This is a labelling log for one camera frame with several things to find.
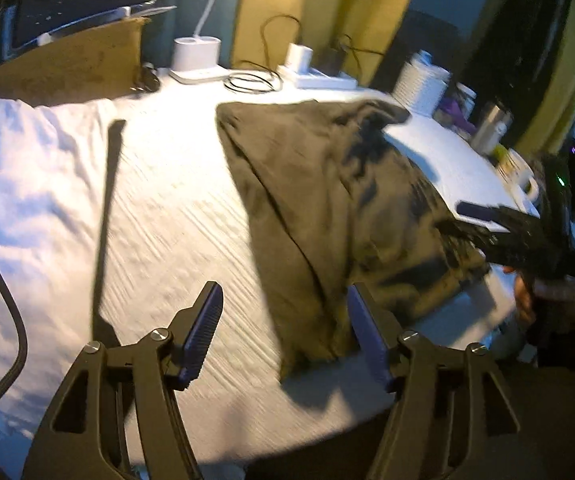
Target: white lid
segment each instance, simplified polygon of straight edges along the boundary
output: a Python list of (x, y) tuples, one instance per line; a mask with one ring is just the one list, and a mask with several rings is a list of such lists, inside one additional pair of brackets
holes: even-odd
[(457, 83), (456, 88), (458, 88), (461, 92), (463, 92), (468, 97), (471, 97), (472, 99), (476, 99), (476, 92), (474, 90), (472, 90), (471, 88), (468, 88), (467, 86), (465, 86), (463, 83)]

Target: silver screw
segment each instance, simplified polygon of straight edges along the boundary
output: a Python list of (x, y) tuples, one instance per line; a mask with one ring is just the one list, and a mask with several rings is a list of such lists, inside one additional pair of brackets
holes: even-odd
[(485, 355), (488, 352), (487, 346), (482, 345), (481, 343), (475, 343), (472, 345), (472, 352), (476, 355)]
[(170, 336), (170, 331), (166, 328), (157, 328), (156, 330), (152, 330), (150, 333), (150, 337), (155, 341), (165, 341)]
[(402, 338), (404, 341), (407, 341), (408, 339), (412, 339), (417, 335), (419, 335), (418, 332), (414, 332), (413, 330), (406, 330), (405, 332), (403, 332)]
[(90, 341), (83, 347), (86, 354), (95, 354), (100, 350), (100, 343), (98, 341)]

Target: white power strip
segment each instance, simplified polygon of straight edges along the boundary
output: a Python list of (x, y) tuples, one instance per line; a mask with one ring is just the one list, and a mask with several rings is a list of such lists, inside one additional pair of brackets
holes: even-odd
[(355, 90), (359, 85), (356, 79), (343, 72), (337, 77), (330, 77), (315, 68), (310, 68), (305, 74), (296, 73), (284, 65), (279, 65), (276, 70), (284, 81), (289, 81), (296, 88)]

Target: ribbed blue pad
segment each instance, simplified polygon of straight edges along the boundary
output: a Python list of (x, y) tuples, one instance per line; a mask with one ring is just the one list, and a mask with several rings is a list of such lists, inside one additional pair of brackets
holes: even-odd
[(389, 351), (372, 315), (354, 286), (347, 289), (347, 310), (372, 377), (385, 388), (389, 388), (394, 381), (390, 373)]
[(183, 347), (185, 367), (180, 373), (179, 380), (187, 387), (191, 381), (198, 378), (205, 362), (205, 356), (212, 343), (216, 326), (222, 314), (222, 288), (215, 286), (205, 301), (205, 306), (198, 314), (191, 332), (187, 336)]

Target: blue curtain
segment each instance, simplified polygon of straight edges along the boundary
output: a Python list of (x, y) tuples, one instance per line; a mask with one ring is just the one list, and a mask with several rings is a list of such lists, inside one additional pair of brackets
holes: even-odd
[[(174, 38), (191, 36), (205, 9), (207, 0), (158, 0), (162, 6), (178, 8), (152, 16), (152, 23), (143, 29), (142, 56), (157, 67), (171, 64)], [(220, 64), (230, 65), (238, 0), (216, 0), (214, 9), (201, 32), (222, 41)]]

